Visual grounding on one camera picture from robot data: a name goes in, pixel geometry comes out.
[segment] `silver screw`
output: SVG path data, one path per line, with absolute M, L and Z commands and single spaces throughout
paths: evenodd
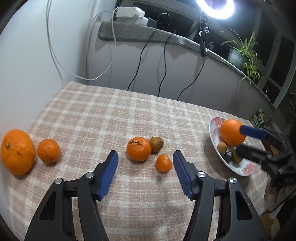
M 204 172 L 198 172 L 197 175 L 198 175 L 199 177 L 205 177 L 205 173 L 204 173 Z
M 62 181 L 63 181 L 63 179 L 61 179 L 61 178 L 57 178 L 57 179 L 54 181 L 54 183 L 55 183 L 55 184 L 60 184 L 60 183 L 62 183 Z
M 234 177 L 229 178 L 229 181 L 230 181 L 231 183 L 237 183 L 237 179 L 234 178 Z
M 88 172 L 88 173 L 85 174 L 85 176 L 87 178 L 92 178 L 94 176 L 94 173 L 93 172 Z

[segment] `blue gripper pad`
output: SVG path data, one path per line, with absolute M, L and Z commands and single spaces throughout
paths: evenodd
M 190 200 L 194 200 L 194 197 L 200 191 L 195 177 L 198 172 L 197 169 L 194 164 L 185 160 L 179 150 L 174 152 L 173 164 L 184 194 Z
M 266 133 L 264 131 L 257 128 L 250 127 L 250 126 L 242 125 L 239 128 L 239 132 L 243 135 L 254 137 L 260 140 L 266 138 Z
M 118 153 L 116 151 L 111 151 L 104 164 L 105 167 L 101 174 L 99 184 L 99 200 L 102 200 L 103 197 L 108 194 L 112 179 L 118 165 Z

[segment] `plant pot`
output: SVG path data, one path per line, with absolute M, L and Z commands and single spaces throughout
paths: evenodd
M 238 52 L 237 49 L 230 47 L 230 52 L 227 59 L 230 63 L 232 63 L 235 67 L 237 67 L 242 72 L 244 71 L 244 62 L 248 60 L 246 56 L 242 53 Z

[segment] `tablecloth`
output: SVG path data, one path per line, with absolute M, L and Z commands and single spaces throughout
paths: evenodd
M 24 239 L 40 201 L 57 177 L 65 181 L 79 178 L 105 161 L 111 150 L 116 150 L 119 164 L 109 193 L 97 202 L 109 239 L 182 240 L 194 201 L 183 194 L 174 168 L 164 175 L 156 171 L 157 155 L 139 163 L 128 159 L 126 144 L 136 136 L 163 138 L 164 147 L 159 154 L 172 158 L 175 150 L 181 150 L 187 161 L 212 178 L 236 177 L 257 212 L 262 213 L 266 174 L 256 165 L 249 177 L 240 177 L 221 162 L 208 132 L 209 120 L 214 116 L 235 118 L 250 125 L 248 120 L 231 114 L 175 100 L 76 82 L 67 84 L 49 101 L 28 131 L 35 147 L 43 139 L 56 140 L 61 160 L 48 166 L 36 158 L 28 174 L 9 177 L 13 232 Z M 251 145 L 264 148 L 260 141 L 247 139 Z M 215 198 L 209 240 L 215 239 L 218 210 Z M 73 217 L 76 237 L 83 240 L 75 198 Z

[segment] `plate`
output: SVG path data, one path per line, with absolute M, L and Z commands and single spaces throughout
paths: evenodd
M 219 144 L 219 142 L 224 142 L 222 137 L 220 136 L 220 127 L 222 126 L 222 123 L 225 121 L 226 119 L 222 118 L 222 117 L 213 117 L 210 122 L 209 122 L 209 133 L 210 133 L 210 138 L 212 141 L 212 144 L 216 150 L 217 155 L 219 156 L 219 158 L 221 159 L 221 161 L 233 172 L 235 172 L 236 174 L 246 177 L 249 176 L 253 170 L 254 170 L 254 166 L 255 164 L 252 161 L 249 161 L 245 158 L 243 158 L 243 160 L 240 163 L 234 163 L 233 161 L 230 162 L 229 164 L 223 159 L 223 157 L 221 156 L 221 154 L 218 152 L 217 150 L 217 145 Z M 244 144 L 248 145 L 249 142 L 247 141 L 247 139 L 244 141 Z M 227 145 L 227 151 L 234 151 L 235 147 L 232 146 L 228 146 Z

